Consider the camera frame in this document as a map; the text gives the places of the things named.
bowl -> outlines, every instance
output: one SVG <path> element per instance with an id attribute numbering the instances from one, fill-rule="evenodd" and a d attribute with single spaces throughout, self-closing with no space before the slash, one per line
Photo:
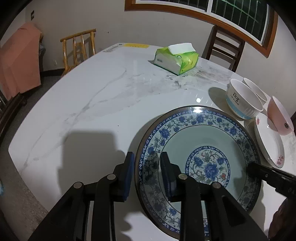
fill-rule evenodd
<path id="1" fill-rule="evenodd" d="M 274 96 L 268 103 L 267 115 L 281 135 L 285 136 L 294 131 L 294 126 L 288 112 Z"/>
<path id="2" fill-rule="evenodd" d="M 283 141 L 272 121 L 262 113 L 256 116 L 255 136 L 268 163 L 272 167 L 282 168 L 285 162 Z"/>
<path id="3" fill-rule="evenodd" d="M 264 105 L 267 102 L 267 97 L 264 94 L 264 92 L 251 80 L 244 78 L 242 81 L 244 84 L 246 84 L 259 98 L 262 105 Z"/>
<path id="4" fill-rule="evenodd" d="M 240 118 L 250 120 L 263 111 L 258 96 L 244 83 L 231 79 L 227 86 L 226 102 Z"/>

blue stripe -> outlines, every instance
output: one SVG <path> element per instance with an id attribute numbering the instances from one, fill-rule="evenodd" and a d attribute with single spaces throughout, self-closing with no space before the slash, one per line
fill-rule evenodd
<path id="1" fill-rule="evenodd" d="M 226 96 L 226 102 L 227 102 L 227 104 L 235 111 L 235 113 L 239 116 L 239 117 L 241 117 L 241 118 L 243 118 L 243 119 L 247 119 L 247 120 L 250 120 L 250 119 L 252 119 L 252 117 L 249 117 L 249 116 L 247 116 L 247 115 L 245 115 L 243 112 L 241 112 L 233 103 L 232 103 L 232 101 L 229 99 L 229 97 L 228 96 Z"/>

white tissue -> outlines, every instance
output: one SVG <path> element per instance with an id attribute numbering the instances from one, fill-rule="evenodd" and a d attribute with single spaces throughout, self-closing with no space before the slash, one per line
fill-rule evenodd
<path id="1" fill-rule="evenodd" d="M 191 43 L 173 44 L 168 49 L 173 55 L 195 51 Z"/>

white plate with pink flowers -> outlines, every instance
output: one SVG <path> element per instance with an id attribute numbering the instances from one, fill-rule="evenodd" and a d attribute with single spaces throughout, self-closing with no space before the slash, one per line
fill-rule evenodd
<path id="1" fill-rule="evenodd" d="M 284 145 L 276 127 L 265 114 L 256 116 L 255 135 L 268 163 L 275 168 L 282 168 L 285 162 Z"/>

yellow label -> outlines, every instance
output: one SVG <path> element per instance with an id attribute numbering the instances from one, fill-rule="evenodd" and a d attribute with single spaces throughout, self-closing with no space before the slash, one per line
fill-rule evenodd
<path id="1" fill-rule="evenodd" d="M 143 49 L 146 49 L 149 46 L 150 45 L 148 45 L 148 44 L 133 44 L 133 43 L 126 43 L 126 44 L 124 44 L 124 47 L 135 47 L 135 48 L 143 48 Z"/>

